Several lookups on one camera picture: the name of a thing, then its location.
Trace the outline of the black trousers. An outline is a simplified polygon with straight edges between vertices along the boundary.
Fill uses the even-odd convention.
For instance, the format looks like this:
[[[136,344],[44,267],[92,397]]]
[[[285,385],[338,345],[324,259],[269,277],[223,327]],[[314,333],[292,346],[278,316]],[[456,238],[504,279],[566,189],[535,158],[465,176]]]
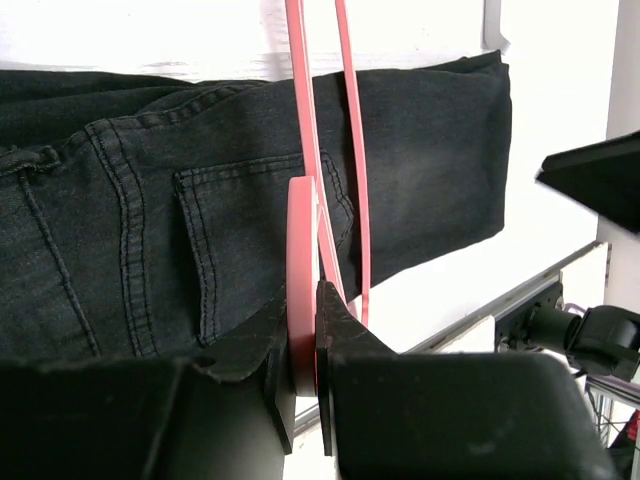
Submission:
[[[357,75],[372,281],[500,232],[499,53]],[[304,172],[291,81],[1,75],[1,354],[191,353],[285,280]]]

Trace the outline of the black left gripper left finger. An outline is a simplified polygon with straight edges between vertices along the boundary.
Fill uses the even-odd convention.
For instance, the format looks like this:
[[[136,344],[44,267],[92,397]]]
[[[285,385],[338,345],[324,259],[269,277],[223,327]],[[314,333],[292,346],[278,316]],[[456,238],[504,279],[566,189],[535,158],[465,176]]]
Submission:
[[[192,363],[224,384],[240,384],[257,373],[260,397],[283,452],[286,455],[292,453],[295,390],[284,287],[280,287],[248,320],[199,352]]]

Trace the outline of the pink hanger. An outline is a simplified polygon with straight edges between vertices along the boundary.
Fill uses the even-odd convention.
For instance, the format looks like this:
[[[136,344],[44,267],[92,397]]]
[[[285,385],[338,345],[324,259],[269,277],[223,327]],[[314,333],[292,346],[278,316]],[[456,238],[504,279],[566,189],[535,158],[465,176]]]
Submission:
[[[289,182],[286,230],[286,301],[289,357],[295,393],[316,394],[315,315],[320,274],[345,297],[322,174],[304,8],[287,1],[286,15],[304,174]],[[355,317],[369,323],[371,239],[367,162],[357,75],[346,3],[335,3],[348,113],[354,147],[361,236],[361,307]]]

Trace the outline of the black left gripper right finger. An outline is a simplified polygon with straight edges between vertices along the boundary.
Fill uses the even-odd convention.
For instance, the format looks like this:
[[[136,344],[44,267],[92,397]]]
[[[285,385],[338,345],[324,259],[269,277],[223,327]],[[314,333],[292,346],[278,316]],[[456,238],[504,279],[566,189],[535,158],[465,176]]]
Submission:
[[[315,373],[324,454],[336,456],[342,434],[364,425],[384,401],[384,369],[397,354],[350,313],[337,287],[316,292]]]

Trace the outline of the white rack foot bar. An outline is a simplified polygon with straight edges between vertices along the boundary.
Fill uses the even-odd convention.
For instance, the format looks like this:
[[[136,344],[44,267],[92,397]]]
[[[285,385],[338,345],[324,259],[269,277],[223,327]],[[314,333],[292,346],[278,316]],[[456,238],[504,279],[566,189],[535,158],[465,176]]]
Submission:
[[[505,54],[510,42],[503,35],[501,27],[502,1],[483,1],[482,45],[486,50],[498,50]]]

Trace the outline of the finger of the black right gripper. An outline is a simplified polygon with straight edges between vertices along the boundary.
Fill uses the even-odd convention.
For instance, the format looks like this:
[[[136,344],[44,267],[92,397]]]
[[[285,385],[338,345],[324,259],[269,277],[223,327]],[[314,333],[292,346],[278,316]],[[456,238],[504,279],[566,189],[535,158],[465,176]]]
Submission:
[[[536,180],[637,235],[639,133],[546,157]]]

